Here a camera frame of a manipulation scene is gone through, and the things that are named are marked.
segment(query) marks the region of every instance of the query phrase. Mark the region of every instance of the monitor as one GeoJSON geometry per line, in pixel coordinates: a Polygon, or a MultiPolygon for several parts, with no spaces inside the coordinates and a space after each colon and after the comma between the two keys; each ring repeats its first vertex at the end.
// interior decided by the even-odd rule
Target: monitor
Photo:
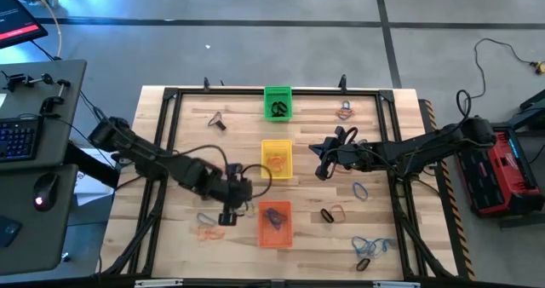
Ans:
{"type": "Polygon", "coordinates": [[[47,35],[18,0],[0,0],[0,49],[47,35]]]}

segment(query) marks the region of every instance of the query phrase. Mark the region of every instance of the plastic bin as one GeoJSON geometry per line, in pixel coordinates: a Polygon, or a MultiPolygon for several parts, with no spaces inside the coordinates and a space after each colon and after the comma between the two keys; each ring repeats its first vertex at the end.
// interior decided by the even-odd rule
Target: plastic bin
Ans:
{"type": "Polygon", "coordinates": [[[290,201],[259,202],[259,246],[263,248],[288,248],[293,245],[290,201]],[[278,216],[271,221],[267,210],[274,209],[278,216]]]}
{"type": "MultiPolygon", "coordinates": [[[[261,164],[269,168],[273,179],[290,179],[293,176],[291,140],[263,140],[261,164]]],[[[261,178],[269,178],[264,169],[261,169],[261,178]]]]}
{"type": "Polygon", "coordinates": [[[292,101],[291,101],[291,87],[265,87],[265,119],[269,122],[281,122],[289,121],[293,117],[292,111],[292,101]],[[275,102],[282,101],[286,107],[287,111],[284,113],[283,117],[274,117],[273,110],[278,110],[276,107],[273,109],[273,104],[275,102]]]}

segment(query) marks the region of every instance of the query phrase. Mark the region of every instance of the keyboard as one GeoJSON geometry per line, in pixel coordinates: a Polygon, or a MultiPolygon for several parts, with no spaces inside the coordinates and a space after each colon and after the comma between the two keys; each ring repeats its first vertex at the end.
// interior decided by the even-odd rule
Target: keyboard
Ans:
{"type": "Polygon", "coordinates": [[[43,117],[0,118],[0,164],[36,157],[43,117]]]}

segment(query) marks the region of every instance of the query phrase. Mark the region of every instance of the concrete floor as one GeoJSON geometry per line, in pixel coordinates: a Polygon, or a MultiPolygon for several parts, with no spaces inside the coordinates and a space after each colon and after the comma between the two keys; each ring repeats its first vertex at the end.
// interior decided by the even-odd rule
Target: concrete floor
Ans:
{"type": "MultiPolygon", "coordinates": [[[[437,121],[444,125],[461,118],[455,101],[459,89],[474,95],[482,89],[473,62],[473,46],[482,37],[511,43],[523,59],[545,60],[545,0],[385,0],[384,9],[377,0],[60,0],[60,4],[56,11],[60,18],[114,19],[116,25],[62,25],[62,58],[87,60],[83,90],[88,98],[107,114],[129,121],[144,84],[201,84],[206,76],[212,84],[222,79],[227,85],[335,86],[346,73],[350,87],[401,84],[416,89],[419,97],[433,103],[437,121]],[[383,29],[385,15],[396,27],[417,23],[429,28],[383,29]],[[138,20],[155,21],[145,26],[138,20]],[[161,20],[179,21],[166,25],[169,22],[161,20]],[[201,24],[241,20],[244,26],[185,26],[181,20],[202,20],[201,24]],[[297,22],[250,26],[244,20],[297,22]],[[307,21],[336,21],[337,27],[309,27],[307,21]]],[[[45,9],[30,10],[38,18],[49,18],[45,9]]],[[[45,27],[50,36],[37,42],[54,53],[55,27],[45,27]]],[[[473,103],[472,114],[492,122],[509,119],[520,102],[543,89],[545,77],[517,62],[508,49],[482,43],[479,54],[488,85],[485,97],[473,103]]],[[[29,43],[0,50],[0,64],[40,60],[45,57],[29,43]]],[[[78,108],[75,126],[85,134],[94,128],[86,107],[78,108]]],[[[532,158],[541,145],[524,142],[527,156],[532,158]]],[[[540,159],[533,167],[544,163],[540,159]]],[[[502,232],[495,221],[477,218],[467,208],[456,169],[450,170],[477,279],[543,286],[545,227],[502,232]]],[[[109,202],[97,203],[95,208],[104,210],[98,204],[107,209],[109,202]]],[[[87,213],[93,214],[93,208],[87,207],[87,213]]],[[[74,255],[73,262],[48,273],[0,277],[0,282],[91,274],[104,232],[104,225],[95,222],[105,221],[106,215],[93,221],[80,216],[81,223],[92,224],[69,228],[65,247],[74,255]],[[76,244],[80,236],[89,242],[76,244]]]]}

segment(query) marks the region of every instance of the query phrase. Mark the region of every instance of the yellow bin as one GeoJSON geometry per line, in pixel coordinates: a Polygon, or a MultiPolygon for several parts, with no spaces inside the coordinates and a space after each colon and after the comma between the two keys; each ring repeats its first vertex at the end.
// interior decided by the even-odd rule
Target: yellow bin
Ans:
{"type": "MultiPolygon", "coordinates": [[[[261,164],[269,168],[273,179],[291,178],[293,176],[291,140],[263,140],[261,164]]],[[[261,178],[269,178],[266,170],[261,170],[261,178]]]]}

